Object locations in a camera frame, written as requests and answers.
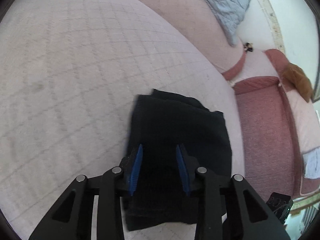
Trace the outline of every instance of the light blue blanket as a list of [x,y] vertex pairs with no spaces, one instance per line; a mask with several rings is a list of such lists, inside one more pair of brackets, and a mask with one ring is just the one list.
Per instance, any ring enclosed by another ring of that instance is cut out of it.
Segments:
[[228,43],[235,46],[238,42],[236,29],[244,19],[250,0],[206,0],[206,2],[223,28]]

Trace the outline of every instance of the gray cloth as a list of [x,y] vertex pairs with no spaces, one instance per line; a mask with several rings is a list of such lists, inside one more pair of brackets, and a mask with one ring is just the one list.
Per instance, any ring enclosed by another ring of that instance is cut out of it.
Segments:
[[304,177],[307,179],[320,178],[320,147],[304,154]]
[[220,23],[231,46],[237,44],[236,29],[244,20],[250,0],[205,0]]

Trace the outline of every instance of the brown cloth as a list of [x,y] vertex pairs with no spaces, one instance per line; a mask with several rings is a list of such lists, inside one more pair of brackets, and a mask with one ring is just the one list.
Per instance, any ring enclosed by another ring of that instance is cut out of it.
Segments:
[[312,85],[305,73],[297,65],[289,63],[282,73],[282,77],[289,80],[298,90],[299,94],[308,103],[312,96]]

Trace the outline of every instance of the stain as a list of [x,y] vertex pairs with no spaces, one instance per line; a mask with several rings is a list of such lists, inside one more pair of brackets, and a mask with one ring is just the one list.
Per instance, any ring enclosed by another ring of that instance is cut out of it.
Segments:
[[44,89],[44,85],[41,82],[34,82],[31,85],[31,92],[34,94],[40,92],[43,89]]

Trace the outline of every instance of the folded black cloth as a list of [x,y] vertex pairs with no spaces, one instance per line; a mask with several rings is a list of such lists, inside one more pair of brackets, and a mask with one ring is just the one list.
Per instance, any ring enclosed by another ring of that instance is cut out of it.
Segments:
[[143,160],[136,191],[123,198],[129,231],[164,222],[197,223],[198,199],[182,189],[177,144],[218,175],[231,176],[232,152],[222,112],[198,100],[153,90],[139,95],[132,112],[127,156],[140,144]]

